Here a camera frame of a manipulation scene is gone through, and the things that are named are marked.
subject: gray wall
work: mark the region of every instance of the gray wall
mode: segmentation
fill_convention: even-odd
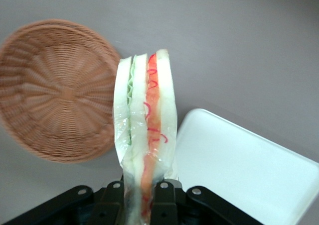
[[[122,57],[167,48],[179,122],[204,108],[319,162],[319,0],[0,0],[0,42],[46,18],[92,28]],[[114,151],[61,165],[0,136],[0,223],[121,174]],[[317,224],[318,209],[300,224]]]

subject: wrapped sandwich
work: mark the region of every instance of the wrapped sandwich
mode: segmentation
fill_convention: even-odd
[[[115,146],[123,168],[127,225],[149,223],[154,185],[175,178],[177,113],[169,56],[121,59],[114,90]]]

